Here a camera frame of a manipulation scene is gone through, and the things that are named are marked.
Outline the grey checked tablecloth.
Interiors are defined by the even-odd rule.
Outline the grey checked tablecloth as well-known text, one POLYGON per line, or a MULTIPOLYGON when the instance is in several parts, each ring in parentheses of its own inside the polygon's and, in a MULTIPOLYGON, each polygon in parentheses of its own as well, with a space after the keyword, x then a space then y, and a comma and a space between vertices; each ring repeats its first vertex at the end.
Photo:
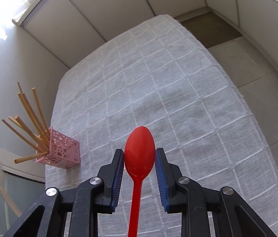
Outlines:
POLYGON ((79 142, 81 163, 46 166, 47 187, 95 176, 146 126, 185 176, 234 188, 278 236, 278 169, 258 122, 212 54, 171 16, 141 23, 71 68, 51 125, 79 142))

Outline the red plastic spoon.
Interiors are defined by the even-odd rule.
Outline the red plastic spoon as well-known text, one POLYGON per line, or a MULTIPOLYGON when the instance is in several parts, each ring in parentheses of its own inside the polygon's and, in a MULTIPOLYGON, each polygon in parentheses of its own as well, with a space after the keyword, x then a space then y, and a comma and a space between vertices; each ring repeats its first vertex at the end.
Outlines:
POLYGON ((155 163, 155 142, 146 127, 140 126, 131 132, 125 145, 124 156, 127 173, 133 181, 128 236, 136 236, 142 183, 155 163))

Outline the pink perforated utensil basket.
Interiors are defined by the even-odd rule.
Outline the pink perforated utensil basket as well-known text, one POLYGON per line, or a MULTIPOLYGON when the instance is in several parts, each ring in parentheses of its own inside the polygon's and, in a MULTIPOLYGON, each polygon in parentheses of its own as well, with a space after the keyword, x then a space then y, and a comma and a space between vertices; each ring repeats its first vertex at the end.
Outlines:
POLYGON ((36 163, 69 169, 81 163, 80 144, 50 127, 49 153, 35 159, 36 163))

